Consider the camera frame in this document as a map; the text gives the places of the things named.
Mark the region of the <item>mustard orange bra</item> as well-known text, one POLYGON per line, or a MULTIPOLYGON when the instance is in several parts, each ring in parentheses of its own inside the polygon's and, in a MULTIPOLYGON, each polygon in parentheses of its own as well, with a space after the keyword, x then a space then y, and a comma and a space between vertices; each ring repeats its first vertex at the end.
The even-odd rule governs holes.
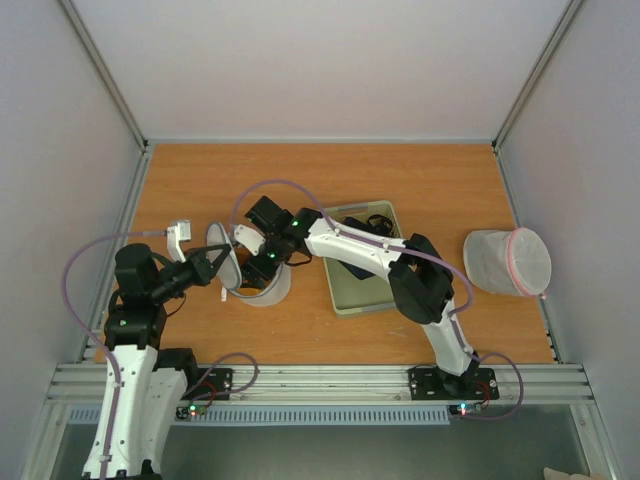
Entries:
POLYGON ((242 275, 241 287, 245 290, 263 290, 266 286, 266 281, 264 279, 260 260, 256 259, 256 257, 250 253, 241 253, 238 257, 238 261, 242 275))

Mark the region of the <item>white mesh laundry bag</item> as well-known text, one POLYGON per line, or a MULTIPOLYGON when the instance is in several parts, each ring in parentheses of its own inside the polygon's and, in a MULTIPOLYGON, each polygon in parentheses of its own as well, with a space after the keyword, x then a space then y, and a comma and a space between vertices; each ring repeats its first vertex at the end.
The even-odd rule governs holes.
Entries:
MULTIPOLYGON (((207 246, 225 243, 232 245, 231 239, 221 222, 212 222, 207 228, 205 238, 207 246)), ((245 290, 241 287, 242 275, 238 257, 239 253, 236 253, 236 250, 232 248, 229 260, 233 262, 234 278, 218 278, 227 293, 254 307, 273 306, 284 300, 291 287, 292 273, 289 266, 281 264, 274 280, 265 289, 261 291, 245 290)))

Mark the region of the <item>navy blue bra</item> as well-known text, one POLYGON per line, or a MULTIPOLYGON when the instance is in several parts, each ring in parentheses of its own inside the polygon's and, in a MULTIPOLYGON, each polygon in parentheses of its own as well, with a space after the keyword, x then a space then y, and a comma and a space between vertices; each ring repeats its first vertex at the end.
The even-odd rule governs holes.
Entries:
MULTIPOLYGON (((370 234, 384 237, 392 237, 394 232, 394 223, 392 220, 381 214, 371 215, 365 222, 349 216, 344 219, 343 224, 370 234)), ((366 280, 374 276, 374 274, 369 271, 343 261, 340 261, 340 264, 358 280, 366 280)))

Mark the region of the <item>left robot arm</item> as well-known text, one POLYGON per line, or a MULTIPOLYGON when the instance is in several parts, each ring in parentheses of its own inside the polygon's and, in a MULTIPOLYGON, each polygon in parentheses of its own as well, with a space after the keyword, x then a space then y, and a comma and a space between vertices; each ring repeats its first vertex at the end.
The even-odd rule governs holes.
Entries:
POLYGON ((175 409, 202 381, 192 349, 160 346, 165 305, 185 297, 190 287, 209 285, 230 250, 192 249, 175 262, 142 243, 116 253, 118 289, 104 327, 107 382, 83 478, 160 478, 175 409))

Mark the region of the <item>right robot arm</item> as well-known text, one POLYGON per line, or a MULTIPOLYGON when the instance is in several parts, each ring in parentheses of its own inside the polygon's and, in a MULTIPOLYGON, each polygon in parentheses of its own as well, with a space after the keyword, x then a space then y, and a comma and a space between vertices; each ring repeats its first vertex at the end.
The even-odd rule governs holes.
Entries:
POLYGON ((377 276, 390 285, 397 310, 425 331, 444 390, 459 397, 475 387, 476 372, 453 329, 453 276, 438 262, 423 257, 439 257, 426 237, 415 234, 405 240, 368 233, 309 208, 291 214, 266 196, 245 218, 265 239, 241 266, 247 286, 265 288, 280 265, 292 264, 296 253, 308 259, 336 260, 377 276))

